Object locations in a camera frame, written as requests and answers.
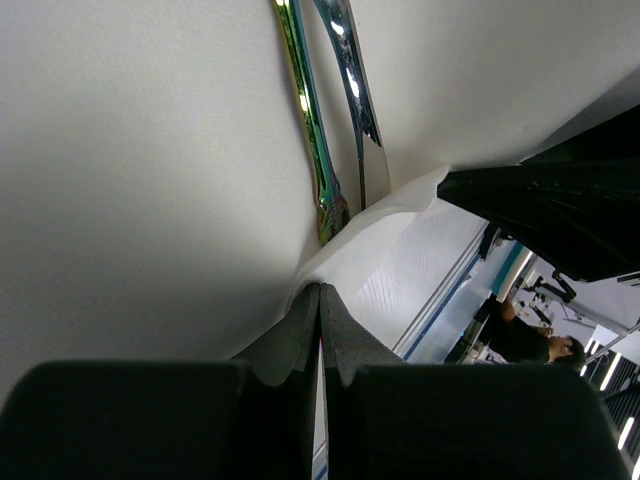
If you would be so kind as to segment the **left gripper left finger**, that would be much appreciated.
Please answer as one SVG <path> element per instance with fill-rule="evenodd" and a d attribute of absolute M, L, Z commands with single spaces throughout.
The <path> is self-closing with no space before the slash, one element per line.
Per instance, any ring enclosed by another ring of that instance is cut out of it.
<path fill-rule="evenodd" d="M 307 479 L 320 288 L 219 362 L 50 362 L 1 412 L 5 479 Z"/>

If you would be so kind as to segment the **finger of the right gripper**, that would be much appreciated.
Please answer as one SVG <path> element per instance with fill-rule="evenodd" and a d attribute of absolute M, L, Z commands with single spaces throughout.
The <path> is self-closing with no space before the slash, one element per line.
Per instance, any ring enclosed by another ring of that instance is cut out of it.
<path fill-rule="evenodd" d="M 450 173 L 440 199 L 488 220 L 573 280 L 639 269 L 639 110 L 515 166 Z"/>

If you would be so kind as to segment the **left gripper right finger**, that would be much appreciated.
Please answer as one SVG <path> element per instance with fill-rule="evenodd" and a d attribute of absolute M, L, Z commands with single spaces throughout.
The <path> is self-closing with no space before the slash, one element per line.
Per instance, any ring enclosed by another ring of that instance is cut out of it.
<path fill-rule="evenodd" d="M 320 288 L 332 479 L 627 479 L 611 422 L 576 373 L 412 365 Z"/>

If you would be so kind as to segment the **iridescent gold spoon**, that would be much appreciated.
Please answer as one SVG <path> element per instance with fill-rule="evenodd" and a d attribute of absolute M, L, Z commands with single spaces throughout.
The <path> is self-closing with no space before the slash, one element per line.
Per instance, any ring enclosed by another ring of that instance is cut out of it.
<path fill-rule="evenodd" d="M 331 160 L 300 3 L 275 0 L 273 6 L 282 32 L 294 96 L 297 99 L 304 139 L 313 170 L 318 237 L 325 245 L 349 222 L 349 207 L 342 194 Z"/>

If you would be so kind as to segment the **white paper napkin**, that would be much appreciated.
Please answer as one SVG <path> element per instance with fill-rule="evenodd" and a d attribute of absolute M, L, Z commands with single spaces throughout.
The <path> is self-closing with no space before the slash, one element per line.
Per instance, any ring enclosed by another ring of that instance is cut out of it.
<path fill-rule="evenodd" d="M 635 1 L 356 1 L 409 210 L 325 278 L 395 344 L 476 232 L 427 176 L 515 163 L 639 67 Z M 211 362 L 319 251 L 268 1 L 1 5 L 1 390 L 53 360 Z"/>

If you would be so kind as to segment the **silver fork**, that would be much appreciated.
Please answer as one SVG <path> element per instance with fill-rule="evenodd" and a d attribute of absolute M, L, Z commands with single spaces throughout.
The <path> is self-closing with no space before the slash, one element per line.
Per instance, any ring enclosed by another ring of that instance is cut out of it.
<path fill-rule="evenodd" d="M 384 151 L 356 22 L 348 1 L 318 0 L 314 3 L 333 47 L 356 144 L 361 208 L 366 209 L 391 192 Z"/>

